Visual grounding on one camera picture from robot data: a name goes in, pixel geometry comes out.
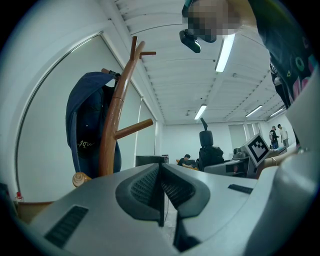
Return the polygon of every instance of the ceiling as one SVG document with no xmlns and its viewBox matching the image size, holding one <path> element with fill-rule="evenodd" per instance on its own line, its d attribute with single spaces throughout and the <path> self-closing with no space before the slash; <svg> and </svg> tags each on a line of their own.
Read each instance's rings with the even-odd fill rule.
<svg viewBox="0 0 320 256">
<path fill-rule="evenodd" d="M 269 72 L 269 53 L 258 31 L 244 27 L 236 35 L 224 72 L 215 71 L 222 37 L 199 41 L 194 53 L 180 41 L 184 0 L 115 0 L 132 36 L 145 41 L 142 58 L 167 125 L 193 124 L 201 104 L 208 123 L 266 120 L 284 104 Z M 250 117 L 246 114 L 262 108 Z"/>
</svg>

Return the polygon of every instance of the ceiling light fixture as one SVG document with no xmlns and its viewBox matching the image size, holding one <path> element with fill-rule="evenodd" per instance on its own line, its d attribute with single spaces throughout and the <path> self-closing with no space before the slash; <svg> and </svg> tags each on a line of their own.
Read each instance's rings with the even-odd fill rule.
<svg viewBox="0 0 320 256">
<path fill-rule="evenodd" d="M 270 117 L 273 117 L 274 115 L 278 114 L 279 112 L 281 112 L 282 110 L 284 110 L 283 108 L 279 109 L 277 112 L 273 113 L 272 115 L 270 115 Z"/>
<path fill-rule="evenodd" d="M 201 105 L 201 107 L 200 107 L 198 113 L 196 114 L 194 120 L 198 120 L 201 117 L 201 115 L 204 113 L 206 108 L 207 108 L 207 105 Z"/>
<path fill-rule="evenodd" d="M 218 62 L 216 63 L 215 71 L 223 72 L 225 70 L 232 45 L 234 44 L 235 35 L 236 34 L 229 34 L 223 39 L 222 50 L 220 52 Z"/>
<path fill-rule="evenodd" d="M 257 112 L 257 111 L 258 111 L 259 109 L 261 109 L 261 108 L 262 108 L 262 105 L 258 106 L 257 108 L 255 108 L 254 110 L 252 110 L 249 114 L 247 114 L 245 117 L 247 118 L 247 117 L 251 116 L 253 113 Z"/>
</svg>

